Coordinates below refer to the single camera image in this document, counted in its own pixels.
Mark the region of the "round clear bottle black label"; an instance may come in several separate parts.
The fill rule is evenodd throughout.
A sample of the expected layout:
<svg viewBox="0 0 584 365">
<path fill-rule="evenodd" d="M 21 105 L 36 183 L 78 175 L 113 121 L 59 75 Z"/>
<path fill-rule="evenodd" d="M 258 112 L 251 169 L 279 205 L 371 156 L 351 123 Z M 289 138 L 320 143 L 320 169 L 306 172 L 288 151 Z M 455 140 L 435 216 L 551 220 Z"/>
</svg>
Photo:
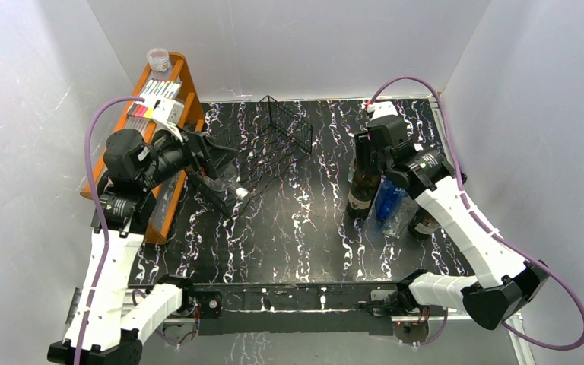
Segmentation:
<svg viewBox="0 0 584 365">
<path fill-rule="evenodd" d="M 215 179 L 212 179 L 205 169 L 202 169 L 201 176 L 203 181 L 214 191 L 228 191 L 238 201 L 246 201 L 252 197 L 251 192 L 241 185 L 238 169 L 232 163 L 226 165 Z"/>
</svg>

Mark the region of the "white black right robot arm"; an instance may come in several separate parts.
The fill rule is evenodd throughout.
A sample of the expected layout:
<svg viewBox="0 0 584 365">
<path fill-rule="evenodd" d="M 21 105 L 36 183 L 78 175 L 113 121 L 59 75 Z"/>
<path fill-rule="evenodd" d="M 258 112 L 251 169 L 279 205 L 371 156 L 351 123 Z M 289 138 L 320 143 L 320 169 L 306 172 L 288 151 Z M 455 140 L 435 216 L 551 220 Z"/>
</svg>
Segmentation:
<svg viewBox="0 0 584 365">
<path fill-rule="evenodd" d="M 370 120 L 356 137 L 357 168 L 381 173 L 429 213 L 471 265 L 472 276 L 417 270 L 397 284 L 387 306 L 416 315 L 426 306 L 463 310 L 493 330 L 530 302 L 548 275 L 494 239 L 472 217 L 452 164 L 436 148 L 419 150 L 398 116 Z"/>
</svg>

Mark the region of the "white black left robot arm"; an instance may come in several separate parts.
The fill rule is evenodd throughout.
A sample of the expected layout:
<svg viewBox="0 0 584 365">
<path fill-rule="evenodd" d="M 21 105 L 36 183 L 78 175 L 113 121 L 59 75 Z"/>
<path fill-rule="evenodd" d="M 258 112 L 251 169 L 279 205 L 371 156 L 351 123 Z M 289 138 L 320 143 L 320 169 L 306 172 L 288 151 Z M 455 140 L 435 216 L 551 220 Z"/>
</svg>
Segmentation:
<svg viewBox="0 0 584 365">
<path fill-rule="evenodd" d="M 111 134 L 106 171 L 92 193 L 91 258 L 75 316 L 47 358 L 58 364 L 137 364 L 143 345 L 176 314 L 188 316 L 200 304 L 192 281 L 164 275 L 129 312 L 122 308 L 136 254 L 156 208 L 154 189 L 185 173 L 216 205 L 221 199 L 207 180 L 227 186 L 225 170 L 238 155 L 200 132 L 160 130 L 146 142 L 134 129 Z"/>
</svg>

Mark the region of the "blue glass bottle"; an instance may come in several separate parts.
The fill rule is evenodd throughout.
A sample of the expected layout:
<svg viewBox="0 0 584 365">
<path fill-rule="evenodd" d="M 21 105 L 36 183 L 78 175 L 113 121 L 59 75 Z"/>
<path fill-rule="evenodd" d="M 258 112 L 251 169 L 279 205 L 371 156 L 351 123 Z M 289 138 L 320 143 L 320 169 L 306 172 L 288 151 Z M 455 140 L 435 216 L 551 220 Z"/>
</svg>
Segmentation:
<svg viewBox="0 0 584 365">
<path fill-rule="evenodd" d="M 374 202 L 376 220 L 384 223 L 407 196 L 404 189 L 397 187 L 390 179 L 384 177 Z"/>
</svg>

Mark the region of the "olive green wine bottle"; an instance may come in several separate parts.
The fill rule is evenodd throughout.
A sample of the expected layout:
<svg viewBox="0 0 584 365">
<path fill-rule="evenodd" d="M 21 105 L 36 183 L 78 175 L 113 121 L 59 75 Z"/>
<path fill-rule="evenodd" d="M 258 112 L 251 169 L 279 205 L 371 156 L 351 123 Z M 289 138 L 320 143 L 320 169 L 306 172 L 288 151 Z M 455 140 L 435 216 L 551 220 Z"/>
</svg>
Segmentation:
<svg viewBox="0 0 584 365">
<path fill-rule="evenodd" d="M 440 229 L 439 222 L 425 209 L 418 208 L 408 224 L 408 231 L 420 240 L 430 238 Z"/>
</svg>

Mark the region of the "pack of coloured markers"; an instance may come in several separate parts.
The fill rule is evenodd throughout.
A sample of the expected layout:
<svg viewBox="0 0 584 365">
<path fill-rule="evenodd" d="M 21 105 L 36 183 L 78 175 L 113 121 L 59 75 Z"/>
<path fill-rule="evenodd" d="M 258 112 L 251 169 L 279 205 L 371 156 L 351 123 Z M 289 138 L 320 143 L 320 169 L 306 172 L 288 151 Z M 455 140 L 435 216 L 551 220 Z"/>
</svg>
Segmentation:
<svg viewBox="0 0 584 365">
<path fill-rule="evenodd" d="M 141 100 L 133 102 L 127 109 L 126 115 L 151 119 L 156 99 L 176 100 L 176 95 L 179 93 L 181 86 L 181 81 L 151 78 L 141 89 L 139 94 Z"/>
</svg>

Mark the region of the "clear plastic cup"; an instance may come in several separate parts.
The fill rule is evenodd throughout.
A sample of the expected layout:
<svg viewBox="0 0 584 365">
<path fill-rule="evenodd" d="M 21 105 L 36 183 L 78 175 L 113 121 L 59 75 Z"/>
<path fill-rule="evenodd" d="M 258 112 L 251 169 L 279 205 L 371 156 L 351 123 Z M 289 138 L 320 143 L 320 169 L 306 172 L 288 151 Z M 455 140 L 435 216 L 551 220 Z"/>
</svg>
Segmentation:
<svg viewBox="0 0 584 365">
<path fill-rule="evenodd" d="M 168 72 L 172 68 L 170 53 L 164 48 L 153 48 L 147 51 L 146 58 L 152 71 Z"/>
</svg>

